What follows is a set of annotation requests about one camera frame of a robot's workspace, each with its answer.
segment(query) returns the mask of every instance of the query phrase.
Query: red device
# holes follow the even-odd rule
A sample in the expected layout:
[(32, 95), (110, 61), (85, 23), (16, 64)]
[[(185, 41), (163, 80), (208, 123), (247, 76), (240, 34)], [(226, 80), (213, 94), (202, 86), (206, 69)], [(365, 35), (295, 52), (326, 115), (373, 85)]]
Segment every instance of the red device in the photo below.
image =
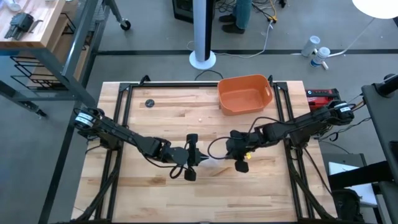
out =
[(337, 89), (331, 90), (305, 90), (310, 110), (314, 111), (327, 105), (333, 100), (341, 100)]

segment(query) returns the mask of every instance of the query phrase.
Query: gray floor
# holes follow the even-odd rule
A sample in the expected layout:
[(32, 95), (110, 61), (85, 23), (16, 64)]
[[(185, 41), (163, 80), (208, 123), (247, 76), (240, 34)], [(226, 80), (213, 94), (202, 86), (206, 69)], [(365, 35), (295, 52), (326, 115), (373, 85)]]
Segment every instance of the gray floor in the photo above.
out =
[[(101, 50), (182, 50), (193, 39), (191, 24), (177, 21), (170, 1), (119, 0), (119, 8), (133, 30), (123, 32), (110, 15)], [(278, 23), (270, 32), (268, 49), (301, 49), (310, 35), (319, 35), (322, 45), (331, 49), (347, 46), (370, 21), (351, 1), (290, 1), (290, 7), (278, 9)], [(213, 24), (213, 49), (261, 49), (267, 26), (265, 18), (252, 13), (244, 35), (220, 32)], [(354, 49), (396, 49), (398, 28), (392, 20), (376, 20)], [(398, 55), (346, 55), (329, 58), (328, 71), (309, 66), (309, 59), (293, 55), (260, 55), (251, 59), (218, 56), (213, 70), (224, 77), (254, 73), (273, 75), (276, 80), (303, 80), (307, 88), (337, 88), (341, 97), (352, 99), (362, 85), (379, 82), (384, 75), (397, 72)], [(17, 74), (10, 60), (0, 57), (1, 79), (21, 88), (8, 78)], [(143, 75), (153, 80), (193, 80), (200, 71), (193, 69), (188, 57), (97, 57), (88, 91), (98, 99), (106, 81), (138, 81)], [(201, 80), (217, 80), (213, 73)], [(37, 223), (50, 183), (73, 103), (40, 102), (49, 114), (39, 120), (34, 114), (0, 98), (0, 219), (4, 223)], [(366, 118), (362, 109), (354, 122)], [(371, 122), (342, 134), (336, 142), (352, 153), (364, 153), (368, 164), (384, 160)], [(321, 144), (322, 152), (343, 153)], [(73, 208), (78, 179), (84, 160), (85, 141), (75, 135), (50, 221), (66, 221)]]

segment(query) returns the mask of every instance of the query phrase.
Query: orange bin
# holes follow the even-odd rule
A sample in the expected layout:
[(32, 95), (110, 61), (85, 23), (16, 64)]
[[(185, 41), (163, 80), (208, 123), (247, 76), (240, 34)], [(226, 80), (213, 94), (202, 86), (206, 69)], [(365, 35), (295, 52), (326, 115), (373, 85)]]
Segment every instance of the orange bin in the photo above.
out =
[(272, 101), (272, 91), (263, 75), (226, 78), (218, 83), (218, 97), (224, 115), (262, 111)]

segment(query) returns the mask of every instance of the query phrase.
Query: wooden workbench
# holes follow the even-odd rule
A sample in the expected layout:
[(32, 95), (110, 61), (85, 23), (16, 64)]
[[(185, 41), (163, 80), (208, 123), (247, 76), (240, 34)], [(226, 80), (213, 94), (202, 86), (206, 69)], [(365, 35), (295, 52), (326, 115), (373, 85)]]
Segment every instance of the wooden workbench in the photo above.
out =
[[(287, 83), (294, 115), (308, 113), (303, 83)], [(119, 83), (104, 83), (99, 98), (98, 107), (111, 118), (118, 90)], [(153, 108), (145, 107), (147, 99), (155, 101)], [(216, 88), (136, 88), (132, 93), (128, 125), (143, 136), (168, 139), (173, 146), (183, 147), (187, 133), (198, 133), (197, 146), (207, 154), (212, 140), (229, 136), (232, 129), (248, 131), (258, 116), (278, 119), (275, 101), (260, 113), (223, 116)], [(268, 122), (262, 119), (258, 125)], [(327, 182), (318, 143), (311, 140), (307, 149)], [(214, 143), (211, 150), (214, 156), (225, 155), (225, 141)], [(102, 148), (86, 155), (72, 218), (78, 217), (98, 193), (105, 155), (106, 150)], [(308, 157), (304, 155), (303, 159), (310, 190), (324, 208), (336, 216), (332, 197), (322, 186)], [(173, 180), (169, 177), (170, 169), (153, 166), (134, 146), (125, 144), (113, 222), (296, 221), (283, 143), (257, 149), (248, 162), (247, 174), (236, 172), (234, 161), (218, 161), (195, 167), (196, 182), (184, 180), (183, 175)], [(306, 214), (302, 195), (300, 202)]]
[(33, 34), (25, 33), (20, 40), (5, 39), (4, 36), (10, 28), (11, 19), (17, 12), (9, 10), (4, 3), (3, 7), (0, 8), (0, 49), (47, 47), (61, 10), (65, 5), (65, 0), (19, 0), (17, 2), (22, 8), (21, 12), (32, 15), (35, 21), (41, 19), (43, 22), (37, 24)]

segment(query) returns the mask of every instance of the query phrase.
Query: black puck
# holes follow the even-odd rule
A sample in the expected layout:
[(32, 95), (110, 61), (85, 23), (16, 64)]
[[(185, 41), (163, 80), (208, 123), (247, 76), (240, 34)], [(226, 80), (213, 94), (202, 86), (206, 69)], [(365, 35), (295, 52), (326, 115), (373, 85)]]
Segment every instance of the black puck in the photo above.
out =
[(155, 105), (155, 101), (152, 100), (152, 99), (149, 99), (149, 100), (145, 101), (145, 106), (148, 107), (148, 108), (151, 108), (154, 105)]

